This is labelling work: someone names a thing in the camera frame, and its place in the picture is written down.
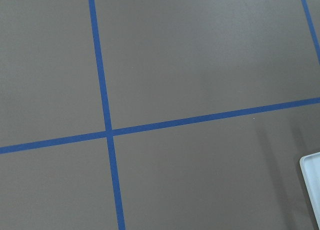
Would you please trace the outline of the white rack base tray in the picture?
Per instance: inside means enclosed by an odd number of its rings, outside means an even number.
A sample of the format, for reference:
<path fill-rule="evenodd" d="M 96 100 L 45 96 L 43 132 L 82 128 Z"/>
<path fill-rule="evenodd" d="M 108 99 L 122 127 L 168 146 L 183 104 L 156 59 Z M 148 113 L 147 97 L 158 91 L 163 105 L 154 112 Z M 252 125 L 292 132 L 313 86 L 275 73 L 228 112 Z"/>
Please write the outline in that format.
<path fill-rule="evenodd" d="M 316 223 L 320 228 L 320 153 L 301 157 L 299 164 Z"/>

